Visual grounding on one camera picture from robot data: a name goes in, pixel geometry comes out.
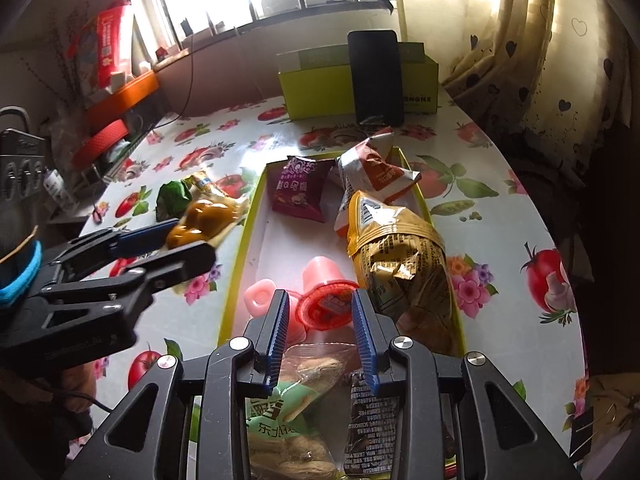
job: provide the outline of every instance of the floral tablecloth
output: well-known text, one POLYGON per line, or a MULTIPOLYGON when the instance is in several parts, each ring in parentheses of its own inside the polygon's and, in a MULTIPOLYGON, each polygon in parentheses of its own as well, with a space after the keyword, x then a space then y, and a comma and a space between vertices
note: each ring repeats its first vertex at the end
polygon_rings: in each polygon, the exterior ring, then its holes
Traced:
MULTIPOLYGON (((559 253, 500 151, 443 90, 439 104, 436 115, 407 115, 396 145, 422 173, 419 185, 446 244, 467 349, 487 354, 568 450, 571 422, 585 410, 587 380, 559 253)), ((250 195, 266 163, 335 151, 365 136, 353 116, 291 122, 282 97, 179 118, 132 153, 101 199, 103 224, 90 219, 83 233, 153 224, 159 187, 199 167, 231 196, 250 195)), ((133 348, 96 362, 99 400, 116 405, 154 355, 169 349, 190 359, 216 347, 242 229, 232 230, 217 264, 184 296, 156 295, 133 348)), ((104 419, 96 408, 93 416, 96 425, 104 419)))

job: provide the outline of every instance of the cable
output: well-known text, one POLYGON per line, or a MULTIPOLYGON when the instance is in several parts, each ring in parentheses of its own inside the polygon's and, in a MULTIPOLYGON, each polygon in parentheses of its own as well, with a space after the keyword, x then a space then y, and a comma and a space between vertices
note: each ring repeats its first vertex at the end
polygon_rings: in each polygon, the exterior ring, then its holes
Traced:
POLYGON ((189 47, 190 52, 189 52, 189 57, 191 58, 191 81, 189 82, 189 92, 187 92, 187 100, 184 102, 184 106, 182 107, 182 111, 177 114, 173 119, 171 119, 170 121, 167 121, 163 124, 158 124, 158 126, 154 126, 154 128, 162 128, 163 126, 168 126, 169 124, 177 121, 180 117, 182 117, 182 114, 185 113, 185 111, 187 110, 187 106, 189 105, 189 101, 191 101, 191 90, 193 90, 193 34, 191 35, 191 46, 189 47))
POLYGON ((100 408, 101 410, 103 410, 103 411, 105 411, 107 413, 112 413, 113 412, 113 410, 111 408, 109 408, 108 406, 105 406, 98 399, 95 399, 91 395, 83 394, 81 392, 72 392, 72 391, 69 391, 69 390, 62 390, 60 388, 52 388, 51 386, 49 386, 47 384, 43 384, 40 381, 37 381, 37 380, 34 380, 34 379, 27 380, 27 382, 29 384, 32 384, 36 388, 39 388, 39 389, 41 389, 41 390, 43 390, 45 392, 48 392, 50 394, 53 394, 55 396, 73 397, 73 398, 76 398, 76 399, 88 400, 90 403, 92 403, 93 405, 97 406, 98 408, 100 408))

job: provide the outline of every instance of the speaker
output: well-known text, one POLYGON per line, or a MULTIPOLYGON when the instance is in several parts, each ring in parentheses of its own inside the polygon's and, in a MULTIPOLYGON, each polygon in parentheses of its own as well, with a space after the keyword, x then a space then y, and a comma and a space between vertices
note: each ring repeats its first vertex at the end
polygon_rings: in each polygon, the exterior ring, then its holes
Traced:
POLYGON ((0 108, 0 116, 16 115, 24 131, 7 128, 0 133, 0 206, 15 204, 39 192, 44 177, 45 141, 29 133, 29 118, 22 108, 0 108))

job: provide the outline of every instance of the pink jelly cup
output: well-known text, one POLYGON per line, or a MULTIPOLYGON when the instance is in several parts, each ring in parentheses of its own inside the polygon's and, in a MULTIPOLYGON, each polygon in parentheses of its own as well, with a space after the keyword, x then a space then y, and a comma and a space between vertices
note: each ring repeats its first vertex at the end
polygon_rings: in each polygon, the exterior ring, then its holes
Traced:
POLYGON ((313 258, 302 271, 302 283, 298 319, 306 329, 330 330, 351 321, 351 296, 358 284, 345 280, 333 260, 313 258))
MULTIPOLYGON (((276 291, 276 284, 268 278, 255 282, 244 293, 244 306, 252 317, 264 316, 269 309, 271 298, 276 291)), ((301 343, 306 338, 306 330, 296 316, 300 294, 288 290, 289 293, 289 328, 287 329, 287 345, 301 343)))

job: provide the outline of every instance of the orange shelf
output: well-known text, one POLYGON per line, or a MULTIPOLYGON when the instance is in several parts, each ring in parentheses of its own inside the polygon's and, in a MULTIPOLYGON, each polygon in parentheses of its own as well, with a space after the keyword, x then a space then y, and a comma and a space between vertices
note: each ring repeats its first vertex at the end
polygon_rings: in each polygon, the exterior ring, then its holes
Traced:
POLYGON ((119 119, 124 112, 160 88, 153 70, 138 76, 124 85, 115 94, 103 99, 87 110, 89 125, 93 131, 105 127, 119 119))

